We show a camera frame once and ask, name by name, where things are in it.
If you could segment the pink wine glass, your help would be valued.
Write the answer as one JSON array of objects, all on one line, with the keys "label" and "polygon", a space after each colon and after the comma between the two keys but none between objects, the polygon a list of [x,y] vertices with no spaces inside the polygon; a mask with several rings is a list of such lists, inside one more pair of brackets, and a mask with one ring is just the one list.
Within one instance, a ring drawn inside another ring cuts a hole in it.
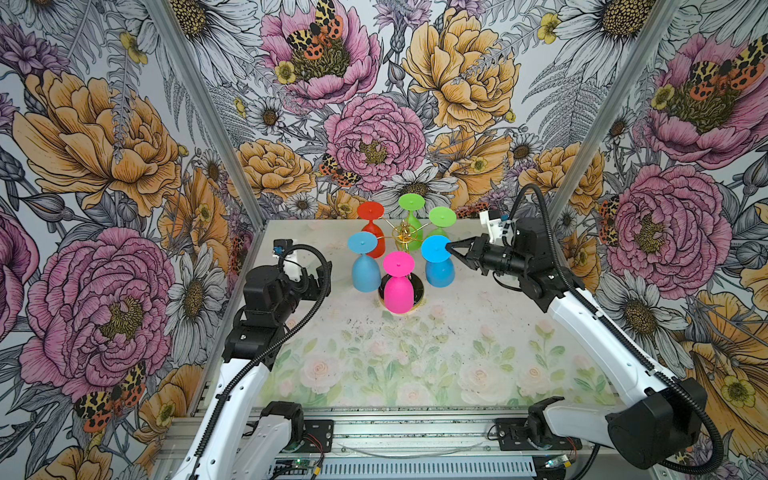
[{"label": "pink wine glass", "polygon": [[402,251],[388,254],[383,261],[383,268],[390,276],[384,286],[384,304],[393,314],[405,314],[414,305],[414,288],[409,279],[414,266],[414,259]]}]

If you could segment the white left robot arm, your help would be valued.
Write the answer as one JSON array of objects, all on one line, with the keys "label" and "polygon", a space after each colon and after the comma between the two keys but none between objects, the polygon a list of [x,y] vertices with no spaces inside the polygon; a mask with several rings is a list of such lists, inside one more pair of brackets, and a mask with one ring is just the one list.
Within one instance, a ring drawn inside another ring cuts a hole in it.
[{"label": "white left robot arm", "polygon": [[177,479],[264,479],[276,457],[303,437],[302,407],[273,401],[253,432],[246,431],[257,397],[282,345],[297,333],[286,326],[302,301],[311,302],[309,321],[330,292],[331,263],[316,274],[286,260],[263,265],[246,276],[243,304],[233,319],[209,406]]}]

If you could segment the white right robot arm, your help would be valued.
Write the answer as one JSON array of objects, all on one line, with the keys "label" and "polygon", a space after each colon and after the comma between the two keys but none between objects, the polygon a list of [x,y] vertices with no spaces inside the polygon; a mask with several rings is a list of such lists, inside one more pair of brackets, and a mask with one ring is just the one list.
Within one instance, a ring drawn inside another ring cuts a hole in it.
[{"label": "white right robot arm", "polygon": [[612,406],[574,404],[553,396],[528,410],[529,437],[575,437],[615,450],[632,466],[662,465],[689,475],[719,467],[723,442],[706,413],[707,393],[640,348],[598,305],[559,259],[548,220],[523,218],[509,227],[450,242],[446,249],[484,275],[512,276],[519,290],[582,346],[619,397]]}]

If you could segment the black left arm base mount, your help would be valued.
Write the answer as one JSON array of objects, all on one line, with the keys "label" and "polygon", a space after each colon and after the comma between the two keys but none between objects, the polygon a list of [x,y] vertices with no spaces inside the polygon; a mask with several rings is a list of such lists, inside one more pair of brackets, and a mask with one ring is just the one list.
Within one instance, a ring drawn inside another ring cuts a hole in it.
[{"label": "black left arm base mount", "polygon": [[320,454],[330,453],[333,447],[335,422],[327,419],[306,420],[302,438],[289,444],[285,454]]}]

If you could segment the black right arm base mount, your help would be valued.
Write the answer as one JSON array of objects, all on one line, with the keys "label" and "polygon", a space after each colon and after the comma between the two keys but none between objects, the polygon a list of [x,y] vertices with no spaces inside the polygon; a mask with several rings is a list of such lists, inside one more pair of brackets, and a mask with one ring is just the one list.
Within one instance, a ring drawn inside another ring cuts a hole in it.
[{"label": "black right arm base mount", "polygon": [[579,453],[582,442],[571,437],[555,436],[546,426],[529,424],[522,417],[497,418],[486,433],[501,451],[569,451]]}]

